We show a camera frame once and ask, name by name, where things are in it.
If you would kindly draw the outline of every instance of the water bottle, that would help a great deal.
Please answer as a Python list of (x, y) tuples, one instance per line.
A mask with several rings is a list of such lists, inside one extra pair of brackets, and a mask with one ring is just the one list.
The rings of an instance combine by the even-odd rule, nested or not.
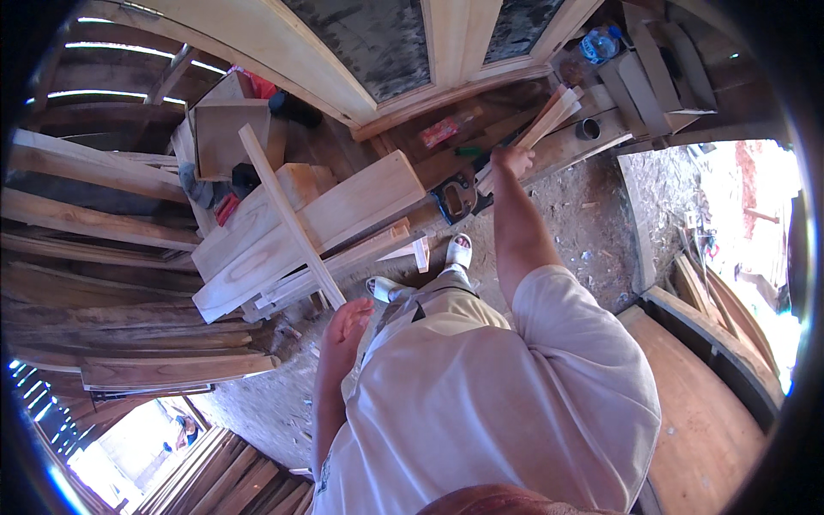
[(583, 78), (618, 54), (621, 31), (618, 26), (600, 26), (583, 37), (578, 48), (561, 61), (559, 73), (568, 86), (578, 86)]

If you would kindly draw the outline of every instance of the red tool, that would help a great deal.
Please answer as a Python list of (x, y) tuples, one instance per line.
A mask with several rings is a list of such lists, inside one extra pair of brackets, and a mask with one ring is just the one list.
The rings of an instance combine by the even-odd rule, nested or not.
[(223, 224), (229, 219), (229, 215), (235, 212), (237, 206), (241, 203), (237, 195), (230, 193), (223, 197), (218, 206), (214, 209), (214, 217), (218, 220), (218, 225), (223, 227)]

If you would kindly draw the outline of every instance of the left hand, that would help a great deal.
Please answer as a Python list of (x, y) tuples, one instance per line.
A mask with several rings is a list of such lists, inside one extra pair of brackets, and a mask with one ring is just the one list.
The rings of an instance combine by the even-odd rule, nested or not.
[(335, 312), (321, 338), (321, 362), (317, 367), (317, 382), (340, 387), (358, 357), (358, 344), (366, 332), (369, 317), (375, 312), (372, 299), (359, 298), (346, 302)]

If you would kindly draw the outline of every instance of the hand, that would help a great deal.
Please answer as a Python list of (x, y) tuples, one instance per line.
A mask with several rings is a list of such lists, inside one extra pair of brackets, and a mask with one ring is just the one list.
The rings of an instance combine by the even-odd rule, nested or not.
[(321, 337), (321, 362), (316, 382), (340, 388), (346, 374), (358, 357), (358, 344), (366, 332), (369, 316), (374, 313), (372, 300), (366, 298), (346, 302), (335, 312)]
[(535, 157), (534, 150), (522, 147), (495, 147), (492, 149), (492, 156), (489, 160), (493, 168), (510, 171), (516, 177), (520, 177), (527, 168), (532, 167), (533, 157)]

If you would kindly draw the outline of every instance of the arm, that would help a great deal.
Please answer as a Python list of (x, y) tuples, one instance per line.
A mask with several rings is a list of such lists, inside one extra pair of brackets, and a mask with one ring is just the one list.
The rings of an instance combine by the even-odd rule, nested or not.
[(321, 466), (329, 455), (332, 442), (346, 423), (346, 404), (340, 383), (355, 364), (358, 344), (369, 316), (374, 313), (372, 301), (359, 298), (346, 302), (332, 316), (321, 339), (321, 361), (317, 366), (312, 397), (311, 469), (315, 481), (320, 480)]
[(518, 284), (532, 270), (543, 265), (564, 266), (541, 215), (517, 180), (532, 166), (534, 156), (532, 150), (525, 148), (498, 147), (491, 157), (498, 280), (510, 308)]

